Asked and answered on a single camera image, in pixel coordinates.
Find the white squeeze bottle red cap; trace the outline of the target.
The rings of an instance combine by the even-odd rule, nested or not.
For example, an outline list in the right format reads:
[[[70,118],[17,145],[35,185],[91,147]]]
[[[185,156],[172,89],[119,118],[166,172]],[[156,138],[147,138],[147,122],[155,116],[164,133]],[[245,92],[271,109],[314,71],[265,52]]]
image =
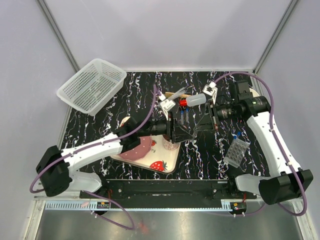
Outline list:
[[[207,101],[204,93],[188,96],[179,101],[180,107],[194,107],[204,104]]]

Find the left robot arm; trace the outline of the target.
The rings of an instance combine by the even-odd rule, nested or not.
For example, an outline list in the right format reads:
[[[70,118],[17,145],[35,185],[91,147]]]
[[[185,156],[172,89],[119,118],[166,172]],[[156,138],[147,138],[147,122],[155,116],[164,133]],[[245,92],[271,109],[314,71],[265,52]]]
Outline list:
[[[123,119],[114,132],[82,146],[49,147],[36,167],[37,181],[47,197],[65,191],[89,191],[97,198],[108,193],[108,186],[96,173],[80,169],[106,157],[158,173],[170,174],[177,164],[182,142],[194,135],[175,119],[137,122]]]

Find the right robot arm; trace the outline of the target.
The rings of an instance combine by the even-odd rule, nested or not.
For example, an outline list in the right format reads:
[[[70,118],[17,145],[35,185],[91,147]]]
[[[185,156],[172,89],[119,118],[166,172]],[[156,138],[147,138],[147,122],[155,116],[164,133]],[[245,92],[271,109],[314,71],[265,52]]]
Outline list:
[[[269,167],[269,177],[239,175],[227,185],[228,195],[239,198],[244,192],[261,196],[268,205],[305,198],[305,191],[314,179],[309,169],[303,170],[285,144],[275,122],[272,105],[264,96],[254,96],[246,81],[235,84],[234,101],[216,105],[215,82],[205,85],[203,93],[212,99],[196,128],[217,130],[221,121],[240,118],[246,121],[257,139]]]

